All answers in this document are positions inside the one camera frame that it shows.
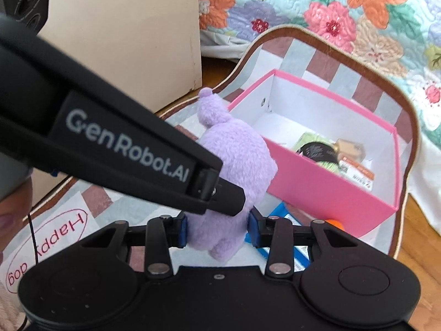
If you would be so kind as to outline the left hand with ring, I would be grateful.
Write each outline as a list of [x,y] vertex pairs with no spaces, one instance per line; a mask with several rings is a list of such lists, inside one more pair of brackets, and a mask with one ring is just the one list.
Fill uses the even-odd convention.
[[29,176],[13,193],[1,201],[1,251],[22,229],[23,219],[32,207],[32,179]]

